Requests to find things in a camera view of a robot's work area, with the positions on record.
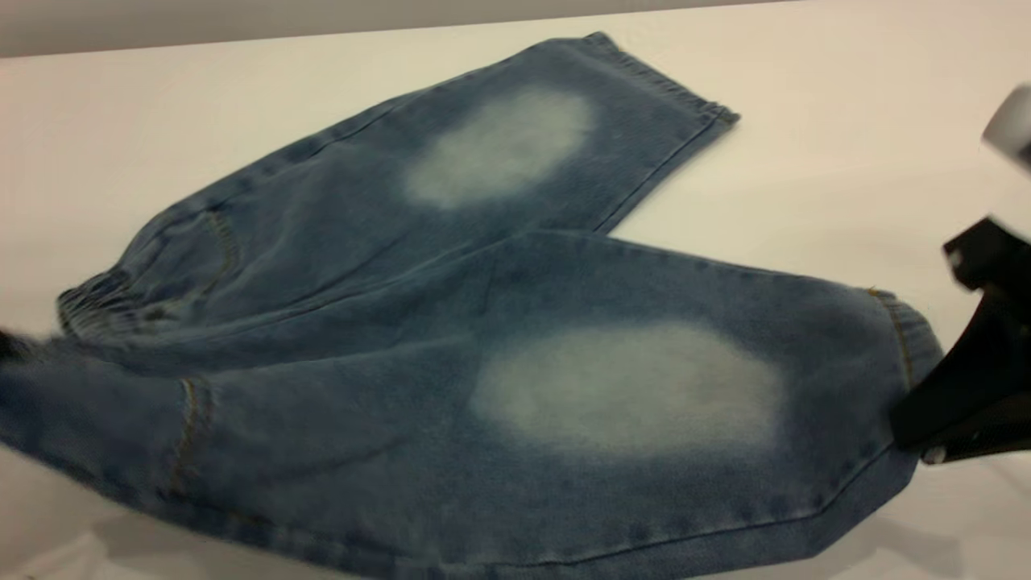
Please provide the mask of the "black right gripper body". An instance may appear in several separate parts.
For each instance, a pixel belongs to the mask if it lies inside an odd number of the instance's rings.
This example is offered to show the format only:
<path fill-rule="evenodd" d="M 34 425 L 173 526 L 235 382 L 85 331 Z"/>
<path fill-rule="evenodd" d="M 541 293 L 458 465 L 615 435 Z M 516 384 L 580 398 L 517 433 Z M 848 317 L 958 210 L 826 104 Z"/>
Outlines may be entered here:
<path fill-rule="evenodd" d="M 967 289 L 994 288 L 1028 300 L 1030 245 L 991 217 L 975 221 L 942 246 L 951 275 Z"/>

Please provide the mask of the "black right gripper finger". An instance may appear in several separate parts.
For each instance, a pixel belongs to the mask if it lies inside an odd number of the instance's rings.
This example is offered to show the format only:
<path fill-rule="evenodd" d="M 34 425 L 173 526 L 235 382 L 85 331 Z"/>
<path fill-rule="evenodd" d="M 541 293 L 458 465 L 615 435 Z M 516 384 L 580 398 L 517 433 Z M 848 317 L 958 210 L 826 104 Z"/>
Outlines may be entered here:
<path fill-rule="evenodd" d="M 979 307 L 946 356 L 892 409 L 892 436 L 905 452 L 923 451 L 929 416 L 1028 415 L 1029 301 L 983 291 Z"/>

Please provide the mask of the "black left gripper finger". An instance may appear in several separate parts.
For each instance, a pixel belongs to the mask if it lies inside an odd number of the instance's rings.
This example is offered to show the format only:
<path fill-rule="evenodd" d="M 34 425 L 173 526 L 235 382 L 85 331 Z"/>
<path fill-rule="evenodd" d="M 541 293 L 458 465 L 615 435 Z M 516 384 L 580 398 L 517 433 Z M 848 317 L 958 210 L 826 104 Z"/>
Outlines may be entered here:
<path fill-rule="evenodd" d="M 23 361 L 32 354 L 35 344 L 22 335 L 0 331 L 0 363 L 3 366 Z"/>

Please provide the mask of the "white-marked right gripper finger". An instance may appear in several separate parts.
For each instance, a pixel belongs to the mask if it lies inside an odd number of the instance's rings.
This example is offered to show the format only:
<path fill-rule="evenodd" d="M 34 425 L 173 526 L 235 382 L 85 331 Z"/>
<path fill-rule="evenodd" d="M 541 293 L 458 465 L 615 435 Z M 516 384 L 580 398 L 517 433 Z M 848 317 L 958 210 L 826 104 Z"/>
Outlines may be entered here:
<path fill-rule="evenodd" d="M 985 458 L 1029 450 L 1028 415 L 929 416 L 923 419 L 923 462 Z"/>

